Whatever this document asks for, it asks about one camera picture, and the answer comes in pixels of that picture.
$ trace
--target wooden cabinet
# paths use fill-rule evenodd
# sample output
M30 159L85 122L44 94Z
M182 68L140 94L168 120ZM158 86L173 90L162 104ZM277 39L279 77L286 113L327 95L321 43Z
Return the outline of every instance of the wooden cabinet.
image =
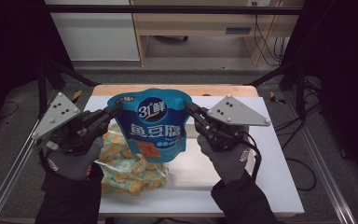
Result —
M131 0L137 6L222 6L245 7L248 0ZM270 7L302 7L304 0L271 0ZM262 59L265 39L290 36L297 16L257 16L260 32L255 32L255 15L226 14L133 14L141 63L145 63L147 38L150 35L239 35L243 36L254 65Z

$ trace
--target black fabric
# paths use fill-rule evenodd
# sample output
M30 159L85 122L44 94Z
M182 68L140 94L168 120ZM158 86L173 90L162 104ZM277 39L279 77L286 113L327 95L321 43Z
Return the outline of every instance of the black fabric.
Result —
M224 212L228 224L277 224L264 192L245 173L242 179L226 186L218 182L211 192Z
M36 224L93 224L98 222L103 171L93 163L89 180L74 181L46 172L45 199Z
M323 1L306 3L318 5ZM295 57L306 31L317 20L304 17L298 20L285 52L286 62ZM321 80L324 114L343 152L358 162L358 0L337 0L311 37L307 50L297 57L301 58L306 75ZM296 73L285 76L296 77Z
M37 79L41 60L55 59L73 68L49 13L17 11L25 21L21 23L15 13L19 3L0 0L0 109L9 91Z

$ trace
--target person's right hand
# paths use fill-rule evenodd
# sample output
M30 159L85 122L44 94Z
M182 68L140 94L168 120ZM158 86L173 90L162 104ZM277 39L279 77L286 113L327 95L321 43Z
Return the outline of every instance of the person's right hand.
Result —
M247 133L249 132L249 126L245 126L244 129ZM248 142L246 134L244 135L244 140ZM197 142L200 145L201 152L209 157L214 169L226 185L243 176L249 151L251 150L249 147L244 144L238 144L230 151L215 152L204 136L199 135Z

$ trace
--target gray glove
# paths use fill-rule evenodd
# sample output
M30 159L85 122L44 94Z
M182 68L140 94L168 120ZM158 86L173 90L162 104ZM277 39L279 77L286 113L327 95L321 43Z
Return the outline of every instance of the gray glove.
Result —
M54 150L47 155L48 166L57 175L72 180L85 180L89 166L98 159L102 147L103 139L97 137L84 155L66 155L59 149Z
M244 135L244 140L248 142L246 134ZM209 157L214 169L226 185L242 177L249 151L251 150L249 147L238 144L230 151L215 152L204 136L199 135L197 142L200 145L201 152Z

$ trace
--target person's arm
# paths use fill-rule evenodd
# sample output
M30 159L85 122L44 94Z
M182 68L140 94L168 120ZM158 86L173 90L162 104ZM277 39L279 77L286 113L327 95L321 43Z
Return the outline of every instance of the person's arm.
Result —
M85 155L69 156L59 149L47 155L42 187L46 194L35 223L98 222L103 172L93 161L98 158L102 146L103 139L97 138Z
M227 223L282 223L272 213L264 192L245 170L250 148L239 144L231 151L214 152L202 135L198 137L198 143L202 153L209 157L222 178L213 187L211 194L224 212Z

